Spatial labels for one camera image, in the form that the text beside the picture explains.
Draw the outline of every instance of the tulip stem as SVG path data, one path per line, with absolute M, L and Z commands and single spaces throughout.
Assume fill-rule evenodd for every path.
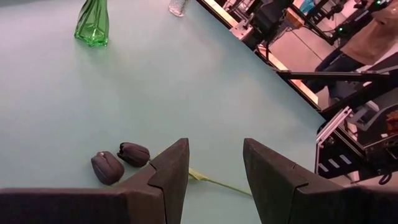
M 245 191 L 245 190 L 237 189 L 236 187 L 232 187 L 232 186 L 229 186 L 229 185 L 226 185 L 226 184 L 223 184 L 223 183 L 220 183 L 220 182 L 218 182 L 218 181 L 211 180 L 211 179 L 206 179 L 206 181 L 209 181 L 209 182 L 211 182 L 211 183 L 213 183 L 213 184 L 217 184 L 217 185 L 220 185 L 220 186 L 229 188 L 229 189 L 231 189 L 231 190 L 235 190 L 235 191 L 237 191 L 237 192 L 241 192 L 242 194 L 246 194 L 246 195 L 252 197 L 252 195 L 251 195 L 249 192 Z

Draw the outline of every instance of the glass vase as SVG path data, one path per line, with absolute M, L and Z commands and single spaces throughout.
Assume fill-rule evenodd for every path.
M 169 11 L 175 16 L 182 17 L 187 8 L 189 0 L 171 0 L 169 3 Z
M 75 38 L 90 47 L 107 46 L 109 38 L 109 17 L 107 0 L 86 0 L 75 30 Z

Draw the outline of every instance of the table surface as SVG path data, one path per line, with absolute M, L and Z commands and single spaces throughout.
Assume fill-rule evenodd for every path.
M 103 187 L 96 152 L 182 137 L 190 167 L 235 187 L 244 138 L 313 170 L 323 119 L 197 2 L 179 18 L 166 0 L 109 1 L 93 49 L 73 38 L 83 3 L 0 2 L 0 187 Z M 251 198 L 190 182 L 182 223 L 260 222 Z

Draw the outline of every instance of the fabric tulip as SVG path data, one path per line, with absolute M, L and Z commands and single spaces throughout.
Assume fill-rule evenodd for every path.
M 143 167 L 150 159 L 149 150 L 144 146 L 123 142 L 119 148 L 118 157 L 133 167 Z
M 92 157 L 91 165 L 98 180 L 105 185 L 116 183 L 124 174 L 123 165 L 108 151 Z

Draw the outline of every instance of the green glass vase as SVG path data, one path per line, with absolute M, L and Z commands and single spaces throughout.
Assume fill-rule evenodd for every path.
M 109 37 L 107 0 L 86 0 L 79 13 L 75 38 L 90 47 L 106 46 Z

